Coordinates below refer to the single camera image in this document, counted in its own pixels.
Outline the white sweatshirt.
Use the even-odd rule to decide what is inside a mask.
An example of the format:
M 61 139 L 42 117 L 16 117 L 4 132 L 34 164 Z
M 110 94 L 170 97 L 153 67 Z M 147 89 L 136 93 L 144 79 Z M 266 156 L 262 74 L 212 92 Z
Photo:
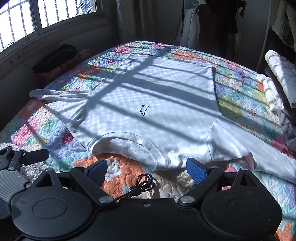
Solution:
M 255 171 L 295 182 L 295 160 L 227 119 L 219 109 L 213 66 L 128 55 L 90 90 L 36 89 L 93 155 L 120 154 L 151 170 L 245 158 Z

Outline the white folded clothes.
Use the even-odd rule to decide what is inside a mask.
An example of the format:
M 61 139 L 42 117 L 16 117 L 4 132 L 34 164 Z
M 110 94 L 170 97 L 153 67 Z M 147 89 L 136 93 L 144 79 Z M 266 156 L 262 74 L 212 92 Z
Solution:
M 256 79 L 263 85 L 263 91 L 270 112 L 279 115 L 285 109 L 283 95 L 275 80 L 263 74 L 257 74 Z

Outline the dark hanging clothes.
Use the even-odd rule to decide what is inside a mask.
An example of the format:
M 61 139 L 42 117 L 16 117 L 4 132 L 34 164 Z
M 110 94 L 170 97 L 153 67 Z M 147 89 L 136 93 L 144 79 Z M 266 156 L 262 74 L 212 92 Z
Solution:
M 222 58 L 229 50 L 233 52 L 237 18 L 244 16 L 245 7 L 246 1 L 205 1 L 199 5 L 200 48 L 206 52 L 216 46 Z

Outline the grey folded garment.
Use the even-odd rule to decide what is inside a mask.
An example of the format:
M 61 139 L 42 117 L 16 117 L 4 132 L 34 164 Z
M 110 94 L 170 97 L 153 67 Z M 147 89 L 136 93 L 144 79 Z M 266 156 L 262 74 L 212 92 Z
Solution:
M 278 111 L 280 127 L 287 146 L 295 152 L 295 118 L 285 109 Z

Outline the black bag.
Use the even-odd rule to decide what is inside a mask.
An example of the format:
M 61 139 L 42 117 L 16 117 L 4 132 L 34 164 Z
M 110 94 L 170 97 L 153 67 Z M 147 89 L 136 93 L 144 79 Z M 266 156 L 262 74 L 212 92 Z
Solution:
M 34 73 L 46 73 L 71 60 L 76 55 L 76 47 L 63 44 L 60 48 L 48 54 L 32 70 Z

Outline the white padded blanket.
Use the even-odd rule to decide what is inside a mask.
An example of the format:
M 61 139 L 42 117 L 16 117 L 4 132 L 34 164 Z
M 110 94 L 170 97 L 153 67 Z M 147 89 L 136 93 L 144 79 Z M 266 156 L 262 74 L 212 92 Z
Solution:
M 272 73 L 281 84 L 290 107 L 295 108 L 295 65 L 273 50 L 269 50 L 264 57 Z

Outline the window with metal grille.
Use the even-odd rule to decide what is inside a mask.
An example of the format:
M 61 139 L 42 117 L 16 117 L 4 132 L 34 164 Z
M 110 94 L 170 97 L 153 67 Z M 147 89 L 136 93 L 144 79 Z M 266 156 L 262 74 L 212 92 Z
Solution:
M 31 34 L 82 15 L 103 16 L 103 1 L 1 1 L 1 51 Z

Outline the white hanging garment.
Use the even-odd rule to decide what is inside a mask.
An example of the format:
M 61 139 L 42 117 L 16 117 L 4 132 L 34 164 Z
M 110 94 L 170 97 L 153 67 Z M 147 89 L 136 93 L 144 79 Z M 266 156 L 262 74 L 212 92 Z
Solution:
M 180 45 L 190 49 L 197 49 L 200 44 L 199 37 L 199 15 L 195 9 L 186 9 Z

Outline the grey curtain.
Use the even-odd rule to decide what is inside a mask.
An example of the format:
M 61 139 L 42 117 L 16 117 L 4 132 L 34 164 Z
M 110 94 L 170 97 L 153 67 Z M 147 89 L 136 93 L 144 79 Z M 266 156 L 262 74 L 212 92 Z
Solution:
M 116 2 L 117 22 L 121 42 L 152 41 L 155 36 L 152 1 Z

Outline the white pole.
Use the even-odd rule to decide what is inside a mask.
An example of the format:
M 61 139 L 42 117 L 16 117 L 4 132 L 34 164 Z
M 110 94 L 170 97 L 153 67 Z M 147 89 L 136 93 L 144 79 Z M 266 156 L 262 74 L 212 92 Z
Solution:
M 269 1 L 269 12 L 268 12 L 268 21 L 267 21 L 267 27 L 266 27 L 266 33 L 264 37 L 264 44 L 262 47 L 262 53 L 261 53 L 261 68 L 266 67 L 266 60 L 265 60 L 265 54 L 267 52 L 267 40 L 268 40 L 268 32 L 271 27 L 271 17 L 272 17 L 272 0 Z

